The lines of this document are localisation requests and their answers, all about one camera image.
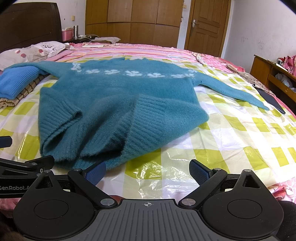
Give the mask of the dark navy flat object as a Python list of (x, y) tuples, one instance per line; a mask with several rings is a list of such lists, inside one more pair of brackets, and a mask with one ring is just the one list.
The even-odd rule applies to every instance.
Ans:
[(280, 113), (285, 114), (285, 111), (282, 109), (282, 107), (280, 106), (280, 104), (277, 102), (277, 100), (270, 94), (268, 94), (267, 92), (265, 92), (264, 90), (260, 89), (260, 88), (255, 88), (258, 93), (261, 95), (261, 97), (264, 98), (265, 101), (267, 101), (269, 104), (271, 104), (272, 106), (274, 106)]

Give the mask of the grey cloth on nightstand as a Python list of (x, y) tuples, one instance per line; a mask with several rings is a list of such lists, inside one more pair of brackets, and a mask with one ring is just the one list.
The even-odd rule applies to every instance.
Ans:
[(118, 37), (95, 37), (91, 42), (103, 44), (115, 44), (120, 41)]

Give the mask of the wooden door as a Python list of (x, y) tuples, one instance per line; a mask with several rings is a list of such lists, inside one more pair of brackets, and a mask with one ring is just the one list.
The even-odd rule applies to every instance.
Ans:
[(225, 42), (230, 7), (229, 0), (192, 1), (185, 49), (220, 57)]

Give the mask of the pink storage box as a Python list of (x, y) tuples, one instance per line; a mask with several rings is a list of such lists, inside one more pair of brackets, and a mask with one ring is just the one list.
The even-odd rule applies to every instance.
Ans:
[(66, 28), (62, 30), (62, 41), (66, 42), (73, 39), (73, 28)]

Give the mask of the grey pillow pink dots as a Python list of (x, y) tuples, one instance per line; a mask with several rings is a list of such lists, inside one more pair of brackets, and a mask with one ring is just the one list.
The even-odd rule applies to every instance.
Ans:
[(18, 63), (40, 62), (69, 49), (69, 43), (64, 44), (57, 41), (40, 42), (25, 48), (10, 49), (1, 52), (1, 71)]

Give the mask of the dark wooden headboard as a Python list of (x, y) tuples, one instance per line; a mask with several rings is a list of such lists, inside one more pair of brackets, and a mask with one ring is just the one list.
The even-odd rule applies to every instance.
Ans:
[(57, 3), (12, 4), (1, 13), (1, 52), (48, 41), (62, 42)]

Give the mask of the teal fuzzy sweater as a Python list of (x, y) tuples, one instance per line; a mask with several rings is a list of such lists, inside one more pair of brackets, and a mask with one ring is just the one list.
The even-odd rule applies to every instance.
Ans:
[(57, 78), (52, 87), (40, 89), (40, 154), (67, 168), (103, 161), (112, 169), (207, 122), (195, 92), (199, 85), (264, 108), (247, 92), (203, 73), (188, 77), (185, 68), (170, 65), (115, 58), (10, 68), (34, 66)]

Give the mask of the bright blue folded sweater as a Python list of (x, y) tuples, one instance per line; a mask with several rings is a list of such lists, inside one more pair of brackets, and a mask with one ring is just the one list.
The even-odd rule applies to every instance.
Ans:
[(15, 99), (29, 83), (47, 74), (34, 66), (6, 69), (1, 75), (1, 98)]

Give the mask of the pink striped bedspread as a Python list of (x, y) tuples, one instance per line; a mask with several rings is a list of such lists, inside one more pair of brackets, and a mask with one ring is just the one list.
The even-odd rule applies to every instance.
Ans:
[(66, 62), (83, 57), (114, 57), (114, 56), (132, 56), (156, 58), (161, 60), (171, 60), (176, 62), (198, 63), (213, 67), (215, 69), (229, 73), (227, 65), (232, 65), (237, 71), (244, 72), (241, 66), (236, 66), (232, 62), (214, 57), (212, 55), (201, 54), (189, 50), (177, 49), (174, 47), (161, 47), (145, 44), (99, 44), (99, 43), (79, 43), (70, 44), (69, 50), (63, 50), (59, 54), (49, 57), (48, 61)]

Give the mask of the beige striped folded garment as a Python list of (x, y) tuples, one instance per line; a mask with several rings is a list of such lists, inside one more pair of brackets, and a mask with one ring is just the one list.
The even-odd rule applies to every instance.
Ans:
[(30, 94), (35, 89), (35, 87), (47, 76), (48, 74), (40, 74), (35, 80), (30, 82), (14, 99), (1, 98), (0, 108), (14, 108), (22, 99), (24, 99), (28, 94)]

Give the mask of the floral patterned cloth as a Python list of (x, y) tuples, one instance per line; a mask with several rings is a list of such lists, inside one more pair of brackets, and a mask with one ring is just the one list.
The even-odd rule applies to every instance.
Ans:
[(264, 84), (262, 84), (259, 80), (257, 80), (251, 74), (243, 72), (243, 71), (239, 71), (236, 67), (234, 67), (231, 64), (227, 64), (226, 67), (229, 70), (231, 70), (232, 72), (240, 75), (244, 80), (246, 80), (247, 82), (252, 84), (253, 87), (259, 88), (259, 89), (263, 90), (264, 92), (266, 92), (272, 96), (275, 96), (275, 94), (271, 90), (269, 90)]

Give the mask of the wooden side cabinet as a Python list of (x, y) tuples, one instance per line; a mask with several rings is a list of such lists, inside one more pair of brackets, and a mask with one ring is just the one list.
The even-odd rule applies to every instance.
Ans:
[(292, 87), (295, 88), (295, 77), (293, 75), (275, 63), (257, 55), (254, 55), (250, 74), (271, 90), (277, 98), (295, 113), (295, 91), (276, 78), (277, 74), (286, 76), (292, 83)]

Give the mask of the steel thermos bottle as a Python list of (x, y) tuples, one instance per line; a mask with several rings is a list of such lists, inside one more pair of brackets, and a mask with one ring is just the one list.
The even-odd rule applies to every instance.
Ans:
[(79, 26), (74, 25), (73, 26), (73, 38), (78, 39), (78, 37), (79, 37)]

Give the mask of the pink floral bedding pile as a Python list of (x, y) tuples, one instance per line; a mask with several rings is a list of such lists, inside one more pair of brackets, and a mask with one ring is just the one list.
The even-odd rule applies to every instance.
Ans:
[(279, 57), (276, 63), (285, 68), (290, 74), (296, 76), (296, 56)]

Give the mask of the wooden wardrobe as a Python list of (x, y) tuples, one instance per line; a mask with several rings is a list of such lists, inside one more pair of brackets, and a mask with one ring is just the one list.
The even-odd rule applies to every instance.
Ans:
[(177, 47), (183, 1), (88, 0), (85, 33), (121, 43)]

